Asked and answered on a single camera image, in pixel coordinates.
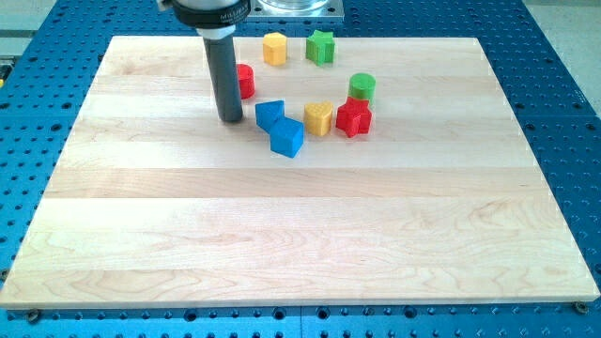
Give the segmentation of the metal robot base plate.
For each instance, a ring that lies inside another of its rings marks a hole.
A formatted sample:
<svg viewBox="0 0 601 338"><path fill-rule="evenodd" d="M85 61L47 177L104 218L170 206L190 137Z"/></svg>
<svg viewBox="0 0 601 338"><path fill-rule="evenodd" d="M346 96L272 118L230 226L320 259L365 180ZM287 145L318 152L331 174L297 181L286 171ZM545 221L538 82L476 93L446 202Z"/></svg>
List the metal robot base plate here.
<svg viewBox="0 0 601 338"><path fill-rule="evenodd" d="M251 0L249 22L342 22L343 0Z"/></svg>

